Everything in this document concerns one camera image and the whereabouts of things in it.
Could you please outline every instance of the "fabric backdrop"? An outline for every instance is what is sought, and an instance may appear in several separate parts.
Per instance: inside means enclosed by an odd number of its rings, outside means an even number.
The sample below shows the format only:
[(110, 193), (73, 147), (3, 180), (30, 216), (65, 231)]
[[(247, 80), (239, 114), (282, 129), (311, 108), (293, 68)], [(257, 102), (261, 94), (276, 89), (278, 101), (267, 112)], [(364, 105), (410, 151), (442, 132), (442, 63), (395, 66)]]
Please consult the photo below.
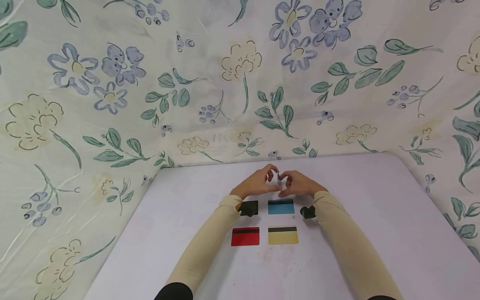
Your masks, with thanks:
[(0, 298), (82, 299), (155, 174), (201, 164), (395, 153), (480, 260), (479, 19), (474, 0), (0, 0)]

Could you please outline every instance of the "finger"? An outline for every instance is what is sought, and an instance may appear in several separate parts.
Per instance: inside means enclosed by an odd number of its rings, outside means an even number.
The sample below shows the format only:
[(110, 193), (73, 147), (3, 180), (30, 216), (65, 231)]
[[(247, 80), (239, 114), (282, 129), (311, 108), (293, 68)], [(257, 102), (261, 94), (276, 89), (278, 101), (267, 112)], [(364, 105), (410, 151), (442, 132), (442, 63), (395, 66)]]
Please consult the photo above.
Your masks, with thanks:
[(297, 171), (285, 171), (280, 175), (280, 180), (283, 180), (286, 176), (293, 177), (293, 174), (295, 174)]

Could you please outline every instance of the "yellow flower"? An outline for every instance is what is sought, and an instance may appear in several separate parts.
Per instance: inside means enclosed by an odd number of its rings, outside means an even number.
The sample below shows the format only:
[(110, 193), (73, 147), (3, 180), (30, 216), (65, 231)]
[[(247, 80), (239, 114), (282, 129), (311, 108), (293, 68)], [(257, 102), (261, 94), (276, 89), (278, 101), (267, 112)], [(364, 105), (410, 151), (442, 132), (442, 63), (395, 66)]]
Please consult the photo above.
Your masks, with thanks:
[(18, 146), (33, 150), (50, 142), (49, 131), (63, 120), (63, 110), (56, 102), (47, 102), (39, 95), (30, 94), (26, 101), (9, 107), (14, 121), (5, 125), (8, 134), (20, 139)]
[(55, 250), (50, 256), (50, 265), (38, 272), (34, 300), (58, 299), (68, 288), (78, 262), (82, 243), (72, 240), (68, 247)]
[(195, 154), (205, 150), (207, 146), (208, 141), (202, 141), (198, 136), (193, 137), (191, 140), (183, 140), (182, 144), (177, 145), (183, 155)]
[(456, 67), (460, 71), (472, 74), (480, 72), (480, 31), (475, 33), (475, 38), (468, 48), (468, 54), (460, 56)]
[(222, 68), (225, 70), (222, 74), (223, 79), (239, 80), (245, 73), (251, 73), (260, 67), (262, 56), (256, 51), (257, 47), (253, 41), (233, 45), (230, 48), (230, 56), (222, 59)]
[(336, 134), (336, 144), (345, 145), (353, 142), (363, 142), (366, 138), (377, 132), (375, 127), (371, 127), (369, 124), (365, 124), (360, 128), (356, 126), (348, 126), (344, 132)]

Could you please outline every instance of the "white table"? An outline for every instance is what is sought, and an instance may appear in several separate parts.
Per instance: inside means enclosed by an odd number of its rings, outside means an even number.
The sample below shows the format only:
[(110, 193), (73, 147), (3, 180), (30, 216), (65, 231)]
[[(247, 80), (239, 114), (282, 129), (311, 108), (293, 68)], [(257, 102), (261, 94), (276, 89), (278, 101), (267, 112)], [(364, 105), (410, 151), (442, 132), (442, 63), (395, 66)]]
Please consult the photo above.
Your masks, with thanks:
[[(271, 161), (326, 186), (363, 229), (405, 299), (478, 299), (480, 264), (402, 162), (387, 153)], [(265, 162), (165, 169), (156, 176), (91, 286), (86, 300), (150, 300), (223, 196)], [(195, 299), (353, 299), (316, 219), (242, 216), (260, 245), (231, 247), (231, 231)], [(297, 226), (299, 244), (269, 245), (268, 226)]]

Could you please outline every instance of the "small card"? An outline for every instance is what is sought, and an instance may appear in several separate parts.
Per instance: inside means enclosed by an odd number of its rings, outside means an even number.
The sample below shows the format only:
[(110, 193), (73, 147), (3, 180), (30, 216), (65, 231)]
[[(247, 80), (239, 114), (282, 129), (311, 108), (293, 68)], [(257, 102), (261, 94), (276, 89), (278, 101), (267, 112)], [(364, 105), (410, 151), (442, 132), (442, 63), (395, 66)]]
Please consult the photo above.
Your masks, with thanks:
[(297, 227), (269, 227), (268, 228), (268, 244), (298, 244), (299, 236)]
[(268, 200), (269, 215), (294, 214), (293, 199)]
[(260, 245), (260, 228), (234, 228), (232, 231), (232, 247)]

